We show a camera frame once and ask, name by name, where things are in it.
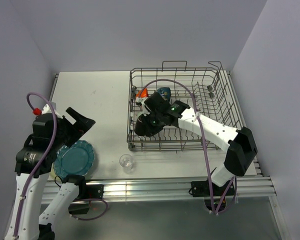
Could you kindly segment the clear plastic glass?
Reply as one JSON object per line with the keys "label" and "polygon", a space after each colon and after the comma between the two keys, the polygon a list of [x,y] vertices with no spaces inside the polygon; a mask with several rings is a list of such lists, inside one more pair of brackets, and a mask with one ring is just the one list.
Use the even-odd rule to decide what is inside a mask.
{"label": "clear plastic glass", "polygon": [[134,157],[130,154],[124,154],[119,158],[119,164],[125,173],[131,173],[135,167]]}

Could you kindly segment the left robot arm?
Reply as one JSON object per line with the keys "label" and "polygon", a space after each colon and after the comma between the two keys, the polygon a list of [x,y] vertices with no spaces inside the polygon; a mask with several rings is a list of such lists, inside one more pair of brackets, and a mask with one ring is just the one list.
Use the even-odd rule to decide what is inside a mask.
{"label": "left robot arm", "polygon": [[53,240],[57,221],[74,199],[81,200],[88,193],[84,176],[67,175],[52,202],[44,212],[40,211],[57,152],[71,147],[96,123],[71,107],[66,112],[74,123],[45,105],[32,123],[32,134],[16,155],[16,196],[7,240]]}

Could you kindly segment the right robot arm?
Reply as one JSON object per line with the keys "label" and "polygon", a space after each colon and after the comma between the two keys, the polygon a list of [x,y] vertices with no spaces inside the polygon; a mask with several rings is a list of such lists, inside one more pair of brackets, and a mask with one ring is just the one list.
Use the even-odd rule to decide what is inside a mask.
{"label": "right robot arm", "polygon": [[182,101],[169,103],[158,92],[138,96],[136,103],[141,107],[134,127],[136,135],[152,137],[164,127],[174,126],[200,136],[225,152],[224,162],[212,171],[206,183],[212,195],[219,194],[232,178],[243,177],[258,153],[253,132],[245,126],[238,129],[219,123]]}

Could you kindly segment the aluminium extrusion rail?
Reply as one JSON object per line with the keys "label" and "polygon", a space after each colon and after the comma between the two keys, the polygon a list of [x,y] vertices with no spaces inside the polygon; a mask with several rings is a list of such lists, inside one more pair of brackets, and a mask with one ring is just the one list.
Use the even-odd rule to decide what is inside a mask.
{"label": "aluminium extrusion rail", "polygon": [[[108,202],[152,202],[193,200],[189,194],[191,182],[202,177],[162,179],[88,180],[87,187],[103,185],[102,198]],[[274,197],[277,195],[270,177],[253,176],[237,178],[238,198]]]}

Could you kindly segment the orange plastic bowl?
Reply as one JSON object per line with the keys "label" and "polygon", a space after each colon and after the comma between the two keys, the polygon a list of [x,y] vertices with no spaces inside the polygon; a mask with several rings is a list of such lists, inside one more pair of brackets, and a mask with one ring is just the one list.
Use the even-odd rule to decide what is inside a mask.
{"label": "orange plastic bowl", "polygon": [[136,98],[148,98],[149,97],[149,93],[148,93],[148,89],[147,88],[144,88],[144,89],[141,89],[137,92]]}

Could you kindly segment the cream plate under teal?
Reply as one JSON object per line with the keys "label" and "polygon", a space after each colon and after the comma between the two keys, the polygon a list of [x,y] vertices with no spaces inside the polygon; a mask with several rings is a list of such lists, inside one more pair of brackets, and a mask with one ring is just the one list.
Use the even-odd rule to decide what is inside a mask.
{"label": "cream plate under teal", "polygon": [[49,173],[49,180],[54,180],[55,179],[55,177],[57,176],[57,174],[56,174],[56,172],[55,172],[55,169],[54,169],[54,164],[52,164],[52,166],[51,166],[51,171],[50,171],[50,173]]}

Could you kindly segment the blue floral ceramic bowl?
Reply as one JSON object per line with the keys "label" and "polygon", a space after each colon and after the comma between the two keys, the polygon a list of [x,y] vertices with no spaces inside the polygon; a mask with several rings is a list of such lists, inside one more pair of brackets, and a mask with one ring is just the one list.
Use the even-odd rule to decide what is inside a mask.
{"label": "blue floral ceramic bowl", "polygon": [[171,89],[169,87],[160,87],[157,89],[157,92],[165,101],[169,102],[171,100]]}

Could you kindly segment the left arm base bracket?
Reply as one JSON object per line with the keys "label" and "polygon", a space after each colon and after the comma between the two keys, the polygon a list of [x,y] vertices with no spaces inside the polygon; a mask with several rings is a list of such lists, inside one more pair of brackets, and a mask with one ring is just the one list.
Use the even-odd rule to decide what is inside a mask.
{"label": "left arm base bracket", "polygon": [[87,199],[103,199],[104,185],[103,184],[87,184],[85,198]]}

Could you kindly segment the teal scalloped plate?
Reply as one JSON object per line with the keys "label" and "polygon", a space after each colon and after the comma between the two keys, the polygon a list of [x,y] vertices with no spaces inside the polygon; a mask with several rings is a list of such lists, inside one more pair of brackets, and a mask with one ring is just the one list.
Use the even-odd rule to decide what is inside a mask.
{"label": "teal scalloped plate", "polygon": [[62,179],[67,175],[85,176],[94,161],[93,146],[85,140],[78,140],[71,147],[64,145],[58,150],[53,170]]}

